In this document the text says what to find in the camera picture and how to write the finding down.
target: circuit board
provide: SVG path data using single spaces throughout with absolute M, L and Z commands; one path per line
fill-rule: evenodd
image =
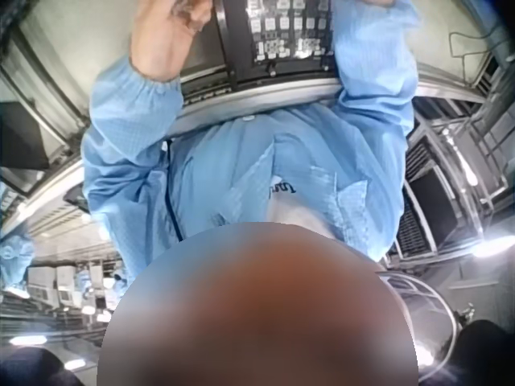
M 246 0 L 253 61 L 333 55 L 330 0 Z

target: wire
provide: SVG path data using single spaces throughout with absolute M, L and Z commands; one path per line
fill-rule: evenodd
M 497 23 L 493 28 L 492 30 L 490 30 L 489 33 L 487 33 L 486 35 L 483 35 L 483 36 L 470 36 L 470 35 L 467 35 L 467 34 L 464 34 L 464 33 L 461 33 L 461 32 L 451 32 L 449 34 L 449 50 L 450 50 L 450 53 L 451 53 L 451 58 L 454 58 L 454 59 L 461 59 L 461 67 L 463 69 L 463 83 L 466 84 L 467 86 L 471 87 L 473 85 L 473 83 L 475 82 L 472 82 L 472 83 L 468 83 L 467 82 L 467 65 L 466 65 L 466 59 L 468 56 L 472 56 L 472 55 L 483 55 L 483 54 L 488 54 L 490 52 L 492 52 L 493 50 L 495 50 L 496 48 L 498 48 L 500 45 L 504 44 L 504 43 L 508 43 L 509 42 L 509 39 L 506 38 L 506 39 L 503 39 L 501 40 L 499 43 L 496 43 L 493 47 L 490 47 L 489 49 L 485 50 L 485 51 L 478 51 L 478 52 L 469 52 L 467 54 L 463 54 L 463 55 L 456 55 L 454 53 L 454 48 L 453 48 L 453 45 L 452 45 L 452 38 L 453 36 L 461 36 L 461 37 L 464 37 L 466 39 L 472 39 L 472 40 L 486 40 L 490 37 L 493 36 L 493 34 L 497 31 L 497 29 L 501 27 L 501 24 L 500 23 Z

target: person's left hand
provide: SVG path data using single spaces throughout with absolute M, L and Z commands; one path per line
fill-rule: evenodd
M 187 6 L 181 0 L 139 0 L 130 46 L 133 67 L 151 80 L 175 79 L 211 9 L 212 0 L 189 0 Z

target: white undershirt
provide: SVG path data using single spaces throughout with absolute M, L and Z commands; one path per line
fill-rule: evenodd
M 281 177 L 274 176 L 270 184 L 267 221 L 298 225 L 329 239 L 335 239 L 326 222 L 317 213 L 304 207 L 296 197 L 297 191 Z

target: light blue shirt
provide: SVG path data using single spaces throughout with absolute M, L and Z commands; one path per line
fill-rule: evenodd
M 180 236 L 266 221 L 270 182 L 281 177 L 337 239 L 378 261 L 403 213 L 406 135 L 418 72 L 404 33 L 418 16 L 333 2 L 334 48 L 344 90 L 332 106 L 301 105 L 174 134 L 179 82 L 142 78 L 124 59 L 98 79 L 83 141 L 84 193 L 108 229 L 129 281 Z

